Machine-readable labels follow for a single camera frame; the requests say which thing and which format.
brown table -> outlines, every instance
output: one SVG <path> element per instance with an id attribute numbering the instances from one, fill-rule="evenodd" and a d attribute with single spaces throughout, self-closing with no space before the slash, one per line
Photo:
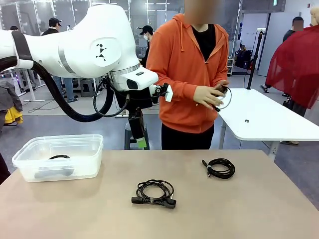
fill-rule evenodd
<path id="1" fill-rule="evenodd" d="M 230 180 L 201 160 L 225 157 Z M 175 187 L 175 209 L 132 205 L 139 182 Z M 94 179 L 0 186 L 1 239 L 318 239 L 319 212 L 261 151 L 105 151 Z"/>

gray jacket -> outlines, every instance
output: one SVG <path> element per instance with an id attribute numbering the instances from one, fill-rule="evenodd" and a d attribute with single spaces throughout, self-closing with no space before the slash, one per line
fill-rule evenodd
<path id="1" fill-rule="evenodd" d="M 22 103 L 15 93 L 14 85 L 0 80 L 0 111 L 6 111 L 14 106 L 17 111 L 22 111 Z"/>

robot logo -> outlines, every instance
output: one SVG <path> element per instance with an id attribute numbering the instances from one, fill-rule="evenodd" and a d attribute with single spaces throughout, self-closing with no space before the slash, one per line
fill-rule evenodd
<path id="1" fill-rule="evenodd" d="M 102 44 L 97 44 L 96 46 L 99 46 L 99 47 L 100 47 L 100 55 L 96 56 L 96 58 L 98 58 L 98 57 L 102 57 L 102 58 L 103 58 L 103 60 L 104 60 L 104 61 L 106 61 L 106 60 L 105 60 L 105 57 L 104 57 L 104 56 L 103 56 L 103 54 L 102 54 L 102 53 L 103 53 L 103 51 L 104 51 L 104 50 L 106 50 L 106 47 L 103 47 L 103 45 L 102 45 Z"/>

hoodie drawstring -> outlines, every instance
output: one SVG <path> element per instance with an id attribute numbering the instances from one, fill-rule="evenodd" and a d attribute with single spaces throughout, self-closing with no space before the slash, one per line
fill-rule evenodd
<path id="1" fill-rule="evenodd" d="M 183 46 L 183 23 L 180 22 L 180 50 L 184 51 L 184 46 Z"/>

orange hoodie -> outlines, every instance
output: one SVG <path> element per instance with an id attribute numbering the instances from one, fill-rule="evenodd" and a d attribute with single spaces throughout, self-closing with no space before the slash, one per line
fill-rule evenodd
<path id="1" fill-rule="evenodd" d="M 159 76 L 157 84 L 168 83 L 173 99 L 160 99 L 159 117 L 163 124 L 182 132 L 201 133 L 214 124 L 217 112 L 196 106 L 197 86 L 217 85 L 227 79 L 228 34 L 215 24 L 216 47 L 205 62 L 190 24 L 178 14 L 156 30 L 147 60 L 147 68 Z"/>

